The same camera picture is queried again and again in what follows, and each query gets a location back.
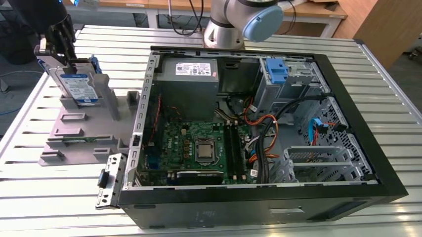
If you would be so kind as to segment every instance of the aluminum table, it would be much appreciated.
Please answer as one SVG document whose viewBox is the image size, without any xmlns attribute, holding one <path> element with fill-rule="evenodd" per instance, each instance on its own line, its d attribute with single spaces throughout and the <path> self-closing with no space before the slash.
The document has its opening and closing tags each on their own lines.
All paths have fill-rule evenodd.
<svg viewBox="0 0 422 237">
<path fill-rule="evenodd" d="M 141 89 L 152 45 L 201 47 L 166 29 L 86 26 L 79 57 L 95 54 L 118 95 Z M 141 230 L 122 210 L 95 210 L 105 164 L 41 167 L 62 106 L 45 76 L 0 142 L 0 236 L 419 236 L 422 233 L 422 116 L 365 45 L 349 39 L 274 36 L 252 50 L 326 54 L 407 185 L 409 196 L 336 222 Z"/>
</svg>

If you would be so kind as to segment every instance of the label sticker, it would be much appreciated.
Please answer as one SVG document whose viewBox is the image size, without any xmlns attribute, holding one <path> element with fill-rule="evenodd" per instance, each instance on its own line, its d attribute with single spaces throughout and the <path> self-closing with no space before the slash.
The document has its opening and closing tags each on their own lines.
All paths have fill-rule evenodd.
<svg viewBox="0 0 422 237">
<path fill-rule="evenodd" d="M 138 6 L 138 7 L 145 7 L 146 5 L 144 5 L 144 4 L 134 4 L 134 3 L 128 3 L 126 4 L 128 6 Z"/>
<path fill-rule="evenodd" d="M 65 86 L 71 92 L 74 99 L 81 103 L 94 103 L 99 100 L 99 96 L 89 85 L 90 78 L 87 74 L 63 74 L 61 75 Z"/>
<path fill-rule="evenodd" d="M 212 63 L 178 63 L 178 76 L 212 76 Z"/>
<path fill-rule="evenodd" d="M 252 169 L 252 177 L 258 177 L 258 170 Z"/>
<path fill-rule="evenodd" d="M 257 112 L 258 108 L 254 105 L 250 105 L 252 111 Z"/>
</svg>

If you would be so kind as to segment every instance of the blue hard drive label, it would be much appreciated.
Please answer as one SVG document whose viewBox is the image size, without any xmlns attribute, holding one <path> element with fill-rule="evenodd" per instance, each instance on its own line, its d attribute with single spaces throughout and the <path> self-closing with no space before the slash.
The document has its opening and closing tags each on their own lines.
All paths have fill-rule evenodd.
<svg viewBox="0 0 422 237">
<path fill-rule="evenodd" d="M 61 77 L 77 102 L 94 103 L 99 100 L 95 89 L 89 84 L 90 77 L 87 74 L 63 74 Z"/>
</svg>

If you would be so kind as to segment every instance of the side panel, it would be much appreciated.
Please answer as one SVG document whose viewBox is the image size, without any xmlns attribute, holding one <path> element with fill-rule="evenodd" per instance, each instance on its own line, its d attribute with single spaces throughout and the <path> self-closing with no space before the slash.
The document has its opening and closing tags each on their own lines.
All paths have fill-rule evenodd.
<svg viewBox="0 0 422 237">
<path fill-rule="evenodd" d="M 340 219 L 371 203 L 353 198 L 123 205 L 145 228 L 269 225 Z"/>
</svg>

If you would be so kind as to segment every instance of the blue latch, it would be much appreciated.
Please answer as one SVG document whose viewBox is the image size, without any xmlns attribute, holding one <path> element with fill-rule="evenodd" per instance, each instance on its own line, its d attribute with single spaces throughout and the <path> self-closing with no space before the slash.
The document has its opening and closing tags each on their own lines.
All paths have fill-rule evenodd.
<svg viewBox="0 0 422 237">
<path fill-rule="evenodd" d="M 289 68 L 286 67 L 284 60 L 280 58 L 268 58 L 266 68 L 272 76 L 273 84 L 285 84 L 289 77 Z"/>
</svg>

